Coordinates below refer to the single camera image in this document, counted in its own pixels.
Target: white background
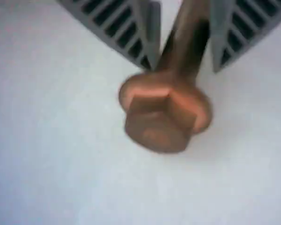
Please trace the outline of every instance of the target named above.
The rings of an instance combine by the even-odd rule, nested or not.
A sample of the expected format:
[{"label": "white background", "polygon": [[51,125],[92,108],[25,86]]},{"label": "white background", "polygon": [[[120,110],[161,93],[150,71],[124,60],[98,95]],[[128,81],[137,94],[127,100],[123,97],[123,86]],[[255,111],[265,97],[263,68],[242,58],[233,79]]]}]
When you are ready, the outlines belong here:
[{"label": "white background", "polygon": [[217,75],[208,48],[214,122],[181,154],[125,136],[136,72],[54,1],[0,0],[0,225],[281,225],[281,25]]}]

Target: copper bolt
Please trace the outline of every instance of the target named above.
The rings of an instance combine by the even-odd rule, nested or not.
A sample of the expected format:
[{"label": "copper bolt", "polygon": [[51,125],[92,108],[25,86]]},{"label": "copper bolt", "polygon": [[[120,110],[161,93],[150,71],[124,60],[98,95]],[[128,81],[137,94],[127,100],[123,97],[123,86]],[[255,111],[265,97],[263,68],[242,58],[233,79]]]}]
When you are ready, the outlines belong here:
[{"label": "copper bolt", "polygon": [[152,151],[183,151],[211,122],[209,100],[195,86],[208,18],[209,0],[184,0],[157,69],[130,77],[120,89],[126,133]]}]

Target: white surface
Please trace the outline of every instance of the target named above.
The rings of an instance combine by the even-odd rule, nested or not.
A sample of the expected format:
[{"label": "white surface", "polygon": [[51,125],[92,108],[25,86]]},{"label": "white surface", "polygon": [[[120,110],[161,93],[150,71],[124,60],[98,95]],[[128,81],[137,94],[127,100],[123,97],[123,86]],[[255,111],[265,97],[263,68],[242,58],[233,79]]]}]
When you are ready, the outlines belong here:
[{"label": "white surface", "polygon": [[207,52],[214,123],[162,156],[122,129],[134,66],[54,2],[4,2],[0,225],[281,225],[281,26],[216,76]]}]

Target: bolt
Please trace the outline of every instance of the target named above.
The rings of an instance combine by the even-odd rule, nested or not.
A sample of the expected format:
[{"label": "bolt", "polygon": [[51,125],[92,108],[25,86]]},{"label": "bolt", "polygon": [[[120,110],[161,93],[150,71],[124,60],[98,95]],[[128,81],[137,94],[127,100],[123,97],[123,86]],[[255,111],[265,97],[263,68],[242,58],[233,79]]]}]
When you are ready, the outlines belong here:
[{"label": "bolt", "polygon": [[195,82],[208,20],[209,0],[184,0],[156,70],[130,77],[120,89],[126,133],[152,151],[183,151],[211,123],[211,105]]}]

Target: hex bolt head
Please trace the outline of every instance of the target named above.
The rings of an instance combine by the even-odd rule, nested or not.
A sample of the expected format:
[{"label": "hex bolt head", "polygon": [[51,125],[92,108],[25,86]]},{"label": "hex bolt head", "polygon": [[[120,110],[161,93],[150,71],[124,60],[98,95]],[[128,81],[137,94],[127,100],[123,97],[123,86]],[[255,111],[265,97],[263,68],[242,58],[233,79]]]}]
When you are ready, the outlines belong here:
[{"label": "hex bolt head", "polygon": [[135,75],[120,89],[126,111],[128,136],[159,153],[186,149],[193,134],[211,122],[208,98],[184,79],[163,79],[157,74]]}]

